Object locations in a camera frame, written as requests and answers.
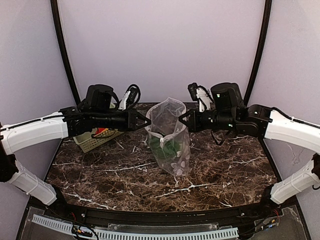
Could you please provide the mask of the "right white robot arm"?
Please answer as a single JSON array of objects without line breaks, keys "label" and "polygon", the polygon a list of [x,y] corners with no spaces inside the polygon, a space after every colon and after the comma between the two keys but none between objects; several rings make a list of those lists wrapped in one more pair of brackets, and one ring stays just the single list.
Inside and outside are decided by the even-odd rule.
[{"label": "right white robot arm", "polygon": [[198,109],[179,117],[190,132],[204,130],[235,133],[258,139],[277,140],[314,151],[312,159],[291,176],[268,186],[262,195],[265,205],[281,205],[292,196],[320,183],[320,127],[289,116],[276,107],[246,106],[239,86],[224,82],[205,89],[197,83],[187,87]]}]

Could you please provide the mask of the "clear zip top bag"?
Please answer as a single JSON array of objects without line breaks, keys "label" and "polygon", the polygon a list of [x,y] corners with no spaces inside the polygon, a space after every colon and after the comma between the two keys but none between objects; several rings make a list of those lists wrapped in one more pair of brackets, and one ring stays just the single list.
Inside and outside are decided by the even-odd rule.
[{"label": "clear zip top bag", "polygon": [[146,113],[151,124],[145,127],[149,135],[165,141],[176,139],[182,141],[182,155],[179,158],[157,161],[158,166],[175,178],[184,177],[190,171],[190,137],[188,128],[179,122],[179,116],[187,111],[186,105],[177,99],[167,98],[152,106]]}]

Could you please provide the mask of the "white bok choy toy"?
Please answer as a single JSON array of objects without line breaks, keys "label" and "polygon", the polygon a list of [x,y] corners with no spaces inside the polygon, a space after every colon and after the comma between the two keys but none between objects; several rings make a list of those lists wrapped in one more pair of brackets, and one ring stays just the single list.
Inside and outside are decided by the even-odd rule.
[{"label": "white bok choy toy", "polygon": [[157,136],[149,135],[148,144],[157,161],[168,161],[180,158],[182,155],[183,142],[178,139],[164,140]]}]

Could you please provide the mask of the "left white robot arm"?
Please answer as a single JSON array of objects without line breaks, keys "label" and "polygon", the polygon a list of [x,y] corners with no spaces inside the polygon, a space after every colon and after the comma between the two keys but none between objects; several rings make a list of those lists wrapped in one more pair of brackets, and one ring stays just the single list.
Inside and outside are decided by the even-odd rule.
[{"label": "left white robot arm", "polygon": [[15,152],[27,147],[89,133],[93,129],[132,132],[151,124],[135,108],[140,88],[131,84],[122,99],[111,86],[90,85],[77,105],[29,121],[7,124],[0,129],[0,181],[9,183],[46,206],[65,205],[61,191],[38,178],[16,159]]}]

